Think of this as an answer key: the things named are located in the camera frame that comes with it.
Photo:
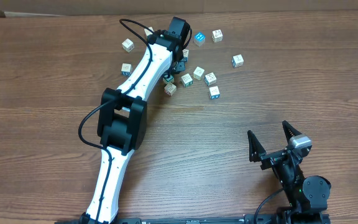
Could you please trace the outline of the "plain wooden block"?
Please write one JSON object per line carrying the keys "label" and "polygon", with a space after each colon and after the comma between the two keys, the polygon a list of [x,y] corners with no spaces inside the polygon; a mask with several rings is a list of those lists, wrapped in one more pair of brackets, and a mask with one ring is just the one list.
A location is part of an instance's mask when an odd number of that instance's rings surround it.
{"label": "plain wooden block", "polygon": [[204,69],[201,67],[196,67],[194,72],[193,72],[193,77],[197,80],[201,80],[202,76],[204,74]]}

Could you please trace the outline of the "wooden block animal drawing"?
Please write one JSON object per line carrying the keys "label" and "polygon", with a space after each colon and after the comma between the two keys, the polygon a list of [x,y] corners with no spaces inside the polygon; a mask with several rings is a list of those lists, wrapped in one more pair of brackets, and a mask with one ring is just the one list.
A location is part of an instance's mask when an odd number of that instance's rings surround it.
{"label": "wooden block animal drawing", "polygon": [[177,87],[173,83],[167,83],[164,87],[164,92],[169,96],[172,96],[176,92],[176,90]]}

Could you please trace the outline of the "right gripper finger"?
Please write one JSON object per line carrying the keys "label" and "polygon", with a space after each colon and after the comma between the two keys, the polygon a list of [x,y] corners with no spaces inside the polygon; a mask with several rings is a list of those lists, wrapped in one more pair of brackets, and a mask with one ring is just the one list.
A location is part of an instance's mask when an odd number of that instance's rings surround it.
{"label": "right gripper finger", "polygon": [[287,139],[287,143],[295,144],[299,138],[302,137],[302,133],[295,129],[288,121],[282,121],[283,130],[285,133],[285,137]]}
{"label": "right gripper finger", "polygon": [[247,137],[249,141],[249,160],[251,162],[260,162],[261,157],[266,155],[266,150],[251,130],[248,130]]}

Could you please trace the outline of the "wooden block M drawing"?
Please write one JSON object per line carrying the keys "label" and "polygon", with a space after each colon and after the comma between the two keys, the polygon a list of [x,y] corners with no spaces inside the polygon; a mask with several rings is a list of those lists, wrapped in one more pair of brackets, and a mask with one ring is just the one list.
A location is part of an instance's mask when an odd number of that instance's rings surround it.
{"label": "wooden block M drawing", "polygon": [[181,80],[181,82],[182,82],[182,84],[183,84],[183,86],[185,88],[189,87],[189,86],[191,86],[193,84],[193,79],[192,79],[192,77],[190,76],[189,73],[181,76],[180,80]]}

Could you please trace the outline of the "green number four block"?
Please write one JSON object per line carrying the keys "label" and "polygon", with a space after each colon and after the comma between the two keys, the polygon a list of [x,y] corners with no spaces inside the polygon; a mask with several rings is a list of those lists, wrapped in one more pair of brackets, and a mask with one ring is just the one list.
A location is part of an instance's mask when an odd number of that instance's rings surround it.
{"label": "green number four block", "polygon": [[166,73],[166,74],[164,74],[162,76],[162,80],[163,80],[164,84],[173,83],[174,82],[174,76],[171,75],[171,74]]}

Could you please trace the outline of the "leaf block blue side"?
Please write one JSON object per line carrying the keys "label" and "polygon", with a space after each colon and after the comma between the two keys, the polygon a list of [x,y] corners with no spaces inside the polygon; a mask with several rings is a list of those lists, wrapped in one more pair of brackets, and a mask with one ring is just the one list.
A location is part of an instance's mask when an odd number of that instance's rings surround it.
{"label": "leaf block blue side", "polygon": [[189,54],[189,50],[188,49],[183,49],[183,61],[187,62],[188,61],[188,54]]}

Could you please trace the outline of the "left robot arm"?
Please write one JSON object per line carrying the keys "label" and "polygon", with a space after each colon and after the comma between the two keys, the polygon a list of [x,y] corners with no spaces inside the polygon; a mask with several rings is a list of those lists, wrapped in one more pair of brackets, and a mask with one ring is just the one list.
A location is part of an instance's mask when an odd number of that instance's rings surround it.
{"label": "left robot arm", "polygon": [[118,214],[119,194],[127,165],[146,132],[147,100],[160,77],[183,59],[192,29],[174,17],[168,29],[153,31],[143,43],[144,56],[129,78],[117,89],[105,89],[98,107],[87,121],[99,114],[97,135],[101,166],[93,199],[78,223],[113,223]]}

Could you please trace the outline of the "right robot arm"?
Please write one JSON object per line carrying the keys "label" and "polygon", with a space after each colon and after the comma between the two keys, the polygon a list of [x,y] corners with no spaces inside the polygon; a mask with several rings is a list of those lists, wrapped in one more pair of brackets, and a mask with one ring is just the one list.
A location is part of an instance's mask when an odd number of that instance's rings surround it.
{"label": "right robot arm", "polygon": [[[331,183],[328,179],[313,175],[305,177],[300,164],[312,148],[311,139],[296,130],[289,122],[282,122],[287,146],[282,150],[268,154],[256,135],[249,130],[249,160],[260,162],[262,170],[272,169],[282,188],[269,195],[257,207],[255,213],[244,216],[245,223],[291,223],[325,224],[330,223],[327,200]],[[277,208],[274,214],[261,215],[262,207],[280,192],[284,192],[288,207]]]}

